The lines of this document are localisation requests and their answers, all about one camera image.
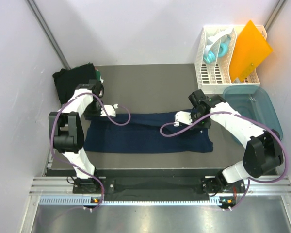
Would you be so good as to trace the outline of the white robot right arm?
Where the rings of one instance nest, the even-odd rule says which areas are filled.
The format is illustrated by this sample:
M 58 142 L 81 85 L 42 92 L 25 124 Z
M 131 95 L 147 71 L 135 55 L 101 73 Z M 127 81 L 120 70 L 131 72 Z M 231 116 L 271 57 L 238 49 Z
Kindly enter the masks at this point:
M 241 161 L 219 171 L 215 183 L 222 192 L 228 192 L 234 184 L 247 178 L 259 178 L 282 165 L 284 154 L 276 130 L 267 130 L 252 123 L 234 110 L 219 95 L 207 97 L 201 89 L 188 97 L 193 108 L 192 122 L 209 127 L 215 121 L 230 132 L 244 147 Z

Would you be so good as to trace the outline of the navy blue t shirt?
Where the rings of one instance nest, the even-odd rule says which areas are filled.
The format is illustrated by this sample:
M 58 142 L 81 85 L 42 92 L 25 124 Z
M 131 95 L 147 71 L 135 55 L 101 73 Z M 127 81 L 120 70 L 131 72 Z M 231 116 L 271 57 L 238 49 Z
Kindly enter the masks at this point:
M 93 117 L 84 143 L 86 152 L 161 154 L 177 152 L 209 153 L 213 143 L 207 129 L 190 129 L 177 136 L 164 137 L 184 129 L 174 127 L 175 112 L 118 114 L 113 124 L 107 117 Z

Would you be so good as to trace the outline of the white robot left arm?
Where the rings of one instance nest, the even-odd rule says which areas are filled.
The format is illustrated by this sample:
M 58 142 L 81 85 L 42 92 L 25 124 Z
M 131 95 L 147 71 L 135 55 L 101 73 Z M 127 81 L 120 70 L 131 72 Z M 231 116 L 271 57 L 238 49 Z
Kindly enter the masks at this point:
M 62 154 L 76 172 L 75 185 L 82 185 L 89 192 L 96 192 L 101 181 L 95 176 L 96 168 L 89 161 L 84 149 L 85 137 L 81 117 L 93 109 L 101 115 L 100 96 L 104 88 L 100 80 L 90 80 L 88 84 L 79 84 L 72 96 L 57 112 L 48 115 L 51 152 Z

